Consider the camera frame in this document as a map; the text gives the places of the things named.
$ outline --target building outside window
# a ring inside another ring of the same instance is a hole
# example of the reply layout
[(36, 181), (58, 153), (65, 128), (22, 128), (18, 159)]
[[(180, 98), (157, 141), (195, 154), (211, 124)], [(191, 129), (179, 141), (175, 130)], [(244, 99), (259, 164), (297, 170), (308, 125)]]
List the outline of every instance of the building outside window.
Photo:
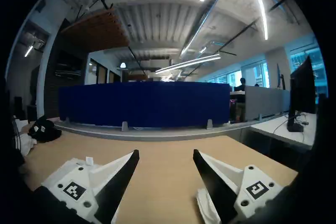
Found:
[(312, 62), (312, 69), (314, 72), (315, 91), (317, 94), (315, 102), (317, 104), (319, 94), (326, 94), (328, 96), (326, 69), (324, 67), (324, 62), (322, 59), (320, 48), (317, 47), (310, 50), (306, 50), (301, 53), (291, 55), (290, 64), (292, 66), (291, 69), (295, 71), (306, 60), (308, 56), (310, 56)]

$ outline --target tabletop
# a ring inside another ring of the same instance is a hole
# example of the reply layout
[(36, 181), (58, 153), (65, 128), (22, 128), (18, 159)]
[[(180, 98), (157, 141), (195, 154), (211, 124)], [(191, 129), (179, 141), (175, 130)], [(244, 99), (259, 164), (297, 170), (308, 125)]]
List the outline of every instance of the tabletop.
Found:
[(34, 190), (67, 160), (103, 165), (134, 149), (140, 160), (120, 203), (120, 223), (203, 223), (196, 203), (204, 183), (193, 161), (193, 150), (206, 153), (237, 168), (254, 164), (281, 186), (297, 172), (228, 136), (169, 142), (133, 142), (99, 139), (66, 131), (54, 141), (38, 143), (26, 157), (26, 183)]
[(310, 150), (315, 139), (316, 114), (303, 114), (297, 117), (297, 120), (309, 123), (308, 125), (303, 125), (303, 132), (289, 132), (287, 130), (288, 115), (251, 125), (251, 130)]

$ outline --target cable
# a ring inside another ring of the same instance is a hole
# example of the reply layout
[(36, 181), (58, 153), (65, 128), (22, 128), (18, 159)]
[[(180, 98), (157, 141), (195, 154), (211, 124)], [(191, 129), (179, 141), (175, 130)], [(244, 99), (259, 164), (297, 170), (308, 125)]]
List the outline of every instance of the cable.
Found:
[(295, 118), (295, 117), (297, 117), (297, 116), (299, 116), (299, 115), (292, 116), (291, 118), (285, 120), (283, 123), (281, 123), (279, 126), (277, 126), (277, 128), (273, 131), (273, 134), (275, 133), (275, 131), (276, 131), (282, 124), (284, 124), (285, 122), (288, 122), (290, 119), (293, 119), (293, 118)]

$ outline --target dark wall panel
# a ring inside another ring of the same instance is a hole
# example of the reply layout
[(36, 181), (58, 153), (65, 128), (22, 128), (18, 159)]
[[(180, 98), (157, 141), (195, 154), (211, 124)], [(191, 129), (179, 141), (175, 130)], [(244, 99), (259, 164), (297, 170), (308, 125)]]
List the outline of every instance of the dark wall panel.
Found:
[(205, 126), (228, 122), (228, 84), (199, 82), (119, 82), (63, 87), (60, 119), (139, 127)]
[[(83, 60), (81, 67), (81, 76), (77, 79), (67, 79), (55, 75), (55, 67), (60, 51), (65, 51), (73, 56)], [(44, 109), (47, 118), (58, 117), (58, 89), (60, 87), (69, 87), (75, 85), (84, 85), (85, 82), (85, 65), (88, 52), (73, 45), (60, 33), (58, 33), (54, 45), (52, 46), (50, 57), (45, 75), (44, 90)]]

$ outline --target blue cubicle divider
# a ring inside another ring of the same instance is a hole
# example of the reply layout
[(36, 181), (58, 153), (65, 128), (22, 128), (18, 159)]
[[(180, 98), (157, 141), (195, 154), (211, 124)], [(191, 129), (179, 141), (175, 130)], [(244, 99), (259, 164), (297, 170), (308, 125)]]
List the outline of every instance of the blue cubicle divider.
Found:
[(128, 82), (59, 89), (59, 115), (71, 122), (137, 127), (205, 126), (228, 122), (228, 84)]

